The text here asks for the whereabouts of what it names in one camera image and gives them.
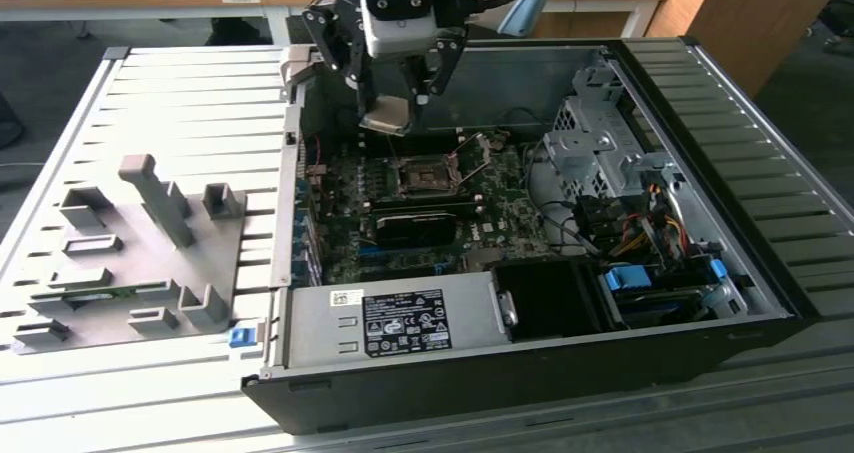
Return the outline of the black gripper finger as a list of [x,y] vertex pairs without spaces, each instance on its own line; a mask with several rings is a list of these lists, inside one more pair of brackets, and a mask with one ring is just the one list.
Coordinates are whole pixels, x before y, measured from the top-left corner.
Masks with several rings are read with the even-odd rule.
[[426,105],[431,95],[444,93],[466,46],[467,28],[454,27],[443,31],[435,40],[438,66],[434,69],[428,67],[426,53],[402,60],[402,73],[415,105]]
[[302,17],[326,66],[356,92],[363,118],[375,106],[375,87],[362,14],[355,7],[308,7]]

